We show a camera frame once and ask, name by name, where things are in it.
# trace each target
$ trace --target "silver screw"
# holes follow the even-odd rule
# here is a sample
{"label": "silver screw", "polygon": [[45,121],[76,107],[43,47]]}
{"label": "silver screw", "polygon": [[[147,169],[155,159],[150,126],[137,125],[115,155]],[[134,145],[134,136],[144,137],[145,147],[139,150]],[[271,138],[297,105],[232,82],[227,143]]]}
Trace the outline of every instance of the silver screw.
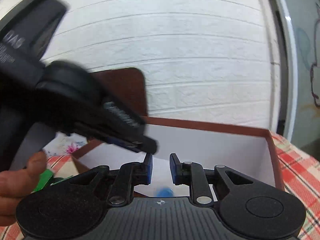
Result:
{"label": "silver screw", "polygon": [[211,201],[212,199],[207,196],[197,197],[197,202],[200,204],[209,204]]}
{"label": "silver screw", "polygon": [[113,196],[109,199],[111,204],[122,204],[124,202],[124,198],[120,196]]}

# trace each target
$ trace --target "cardboard box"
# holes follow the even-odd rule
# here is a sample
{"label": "cardboard box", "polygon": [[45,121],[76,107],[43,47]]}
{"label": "cardboard box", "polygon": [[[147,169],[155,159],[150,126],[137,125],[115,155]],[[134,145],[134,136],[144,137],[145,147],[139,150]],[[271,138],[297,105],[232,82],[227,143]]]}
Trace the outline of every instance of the cardboard box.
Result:
{"label": "cardboard box", "polygon": [[[153,158],[149,186],[139,185],[135,191],[155,196],[162,187],[170,187],[175,196],[189,195],[189,187],[172,183],[169,155],[176,153],[181,162],[200,163],[205,169],[225,165],[269,185],[283,189],[283,181],[275,146],[268,130],[185,120],[147,117],[146,135],[158,141]],[[133,153],[114,145],[89,143],[74,157],[88,168],[108,165],[119,169],[127,162],[142,162],[145,154]]]}

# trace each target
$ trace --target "checkered tablecloth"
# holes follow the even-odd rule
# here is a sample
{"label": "checkered tablecloth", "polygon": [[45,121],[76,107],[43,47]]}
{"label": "checkered tablecloth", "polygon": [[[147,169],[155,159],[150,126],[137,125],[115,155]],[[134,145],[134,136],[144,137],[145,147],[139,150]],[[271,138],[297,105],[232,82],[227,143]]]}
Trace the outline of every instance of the checkered tablecloth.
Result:
{"label": "checkered tablecloth", "polygon": [[[285,190],[298,197],[307,208],[307,217],[299,238],[320,239],[320,163],[290,144],[280,135],[273,134],[273,141],[283,174]],[[49,158],[48,166],[58,177],[75,175],[75,167],[70,156]],[[17,223],[0,227],[0,240],[21,240],[23,235]]]}

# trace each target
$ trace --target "human hand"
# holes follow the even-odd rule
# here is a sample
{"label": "human hand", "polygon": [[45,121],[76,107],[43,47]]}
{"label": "human hand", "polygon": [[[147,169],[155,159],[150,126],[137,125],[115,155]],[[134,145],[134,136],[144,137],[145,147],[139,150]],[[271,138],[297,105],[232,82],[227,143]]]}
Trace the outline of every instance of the human hand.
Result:
{"label": "human hand", "polygon": [[28,160],[26,169],[0,172],[0,226],[9,226],[16,221],[18,203],[34,190],[46,166],[45,153],[37,152]]}

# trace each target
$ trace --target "wall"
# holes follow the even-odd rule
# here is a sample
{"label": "wall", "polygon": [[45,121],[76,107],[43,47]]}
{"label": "wall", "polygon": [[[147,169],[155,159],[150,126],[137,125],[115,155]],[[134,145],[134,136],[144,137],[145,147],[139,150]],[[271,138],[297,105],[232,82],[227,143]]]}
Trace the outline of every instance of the wall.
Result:
{"label": "wall", "polygon": [[[2,0],[0,15],[20,0]],[[272,72],[259,0],[63,0],[47,53],[90,71],[135,66],[150,116],[270,127]]]}

